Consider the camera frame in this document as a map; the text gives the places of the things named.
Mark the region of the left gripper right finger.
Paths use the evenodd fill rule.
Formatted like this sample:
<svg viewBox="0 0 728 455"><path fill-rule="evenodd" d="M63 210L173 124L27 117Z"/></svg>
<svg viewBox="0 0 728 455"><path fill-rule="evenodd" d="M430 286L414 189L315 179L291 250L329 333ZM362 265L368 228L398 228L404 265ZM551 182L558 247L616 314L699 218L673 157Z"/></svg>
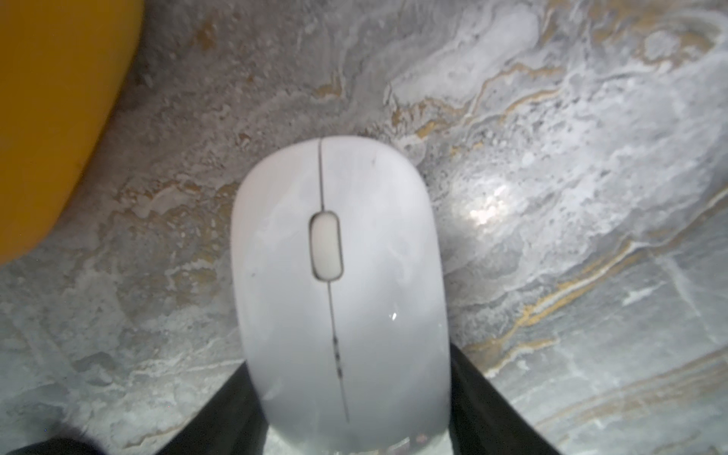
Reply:
<svg viewBox="0 0 728 455"><path fill-rule="evenodd" d="M449 436L456 455L559 455L455 345Z"/></svg>

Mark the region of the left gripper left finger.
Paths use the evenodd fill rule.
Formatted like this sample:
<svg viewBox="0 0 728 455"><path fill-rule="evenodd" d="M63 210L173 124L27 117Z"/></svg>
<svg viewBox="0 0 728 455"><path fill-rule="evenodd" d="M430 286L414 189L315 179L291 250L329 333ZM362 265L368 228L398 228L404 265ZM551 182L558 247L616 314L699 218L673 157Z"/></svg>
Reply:
<svg viewBox="0 0 728 455"><path fill-rule="evenodd" d="M159 452L231 455L264 453L267 419L242 364L212 399Z"/></svg>

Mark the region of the white mouse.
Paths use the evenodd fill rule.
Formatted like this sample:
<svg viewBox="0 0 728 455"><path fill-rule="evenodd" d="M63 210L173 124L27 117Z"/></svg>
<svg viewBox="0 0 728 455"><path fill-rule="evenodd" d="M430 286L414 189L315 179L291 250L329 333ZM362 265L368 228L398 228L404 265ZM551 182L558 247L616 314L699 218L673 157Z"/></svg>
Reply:
<svg viewBox="0 0 728 455"><path fill-rule="evenodd" d="M426 185L360 136L256 165L231 213L244 357L265 417L302 452L358 453L449 425L449 324Z"/></svg>

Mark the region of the yellow storage tray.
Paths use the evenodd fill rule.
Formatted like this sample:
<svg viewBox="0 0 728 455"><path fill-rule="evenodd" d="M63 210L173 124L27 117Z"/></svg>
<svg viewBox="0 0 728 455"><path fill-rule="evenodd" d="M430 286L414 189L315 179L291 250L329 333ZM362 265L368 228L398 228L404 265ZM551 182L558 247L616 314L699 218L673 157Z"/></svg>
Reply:
<svg viewBox="0 0 728 455"><path fill-rule="evenodd" d="M1 4L1 261L35 248L93 154L140 41L141 1Z"/></svg>

